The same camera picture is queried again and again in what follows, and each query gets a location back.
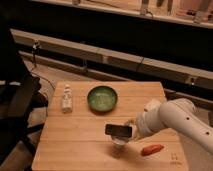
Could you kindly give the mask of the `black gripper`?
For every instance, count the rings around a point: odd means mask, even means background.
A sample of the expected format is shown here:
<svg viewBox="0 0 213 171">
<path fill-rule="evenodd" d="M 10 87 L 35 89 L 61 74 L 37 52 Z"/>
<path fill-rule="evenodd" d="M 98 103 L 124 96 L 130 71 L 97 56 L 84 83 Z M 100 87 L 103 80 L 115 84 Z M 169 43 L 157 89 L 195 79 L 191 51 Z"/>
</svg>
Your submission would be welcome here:
<svg viewBox="0 0 213 171">
<path fill-rule="evenodd" d="M 117 137 L 130 138 L 132 136 L 132 128 L 130 126 L 124 126 L 124 125 L 106 124 L 105 134 L 117 136 Z"/>
</svg>

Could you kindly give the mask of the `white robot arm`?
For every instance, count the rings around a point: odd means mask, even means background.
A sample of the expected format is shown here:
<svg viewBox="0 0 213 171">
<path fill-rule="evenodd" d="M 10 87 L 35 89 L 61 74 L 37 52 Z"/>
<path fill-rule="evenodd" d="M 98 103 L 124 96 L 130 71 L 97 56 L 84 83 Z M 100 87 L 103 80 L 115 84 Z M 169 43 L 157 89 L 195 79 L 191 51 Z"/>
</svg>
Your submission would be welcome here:
<svg viewBox="0 0 213 171">
<path fill-rule="evenodd" d="M 105 125 L 105 134 L 118 146 L 129 141 L 151 137 L 160 131 L 172 128 L 189 137 L 213 155 L 213 128 L 199 120 L 196 107 L 188 99 L 179 98 L 164 103 L 153 99 L 143 113 L 129 119 L 122 125 Z"/>
</svg>

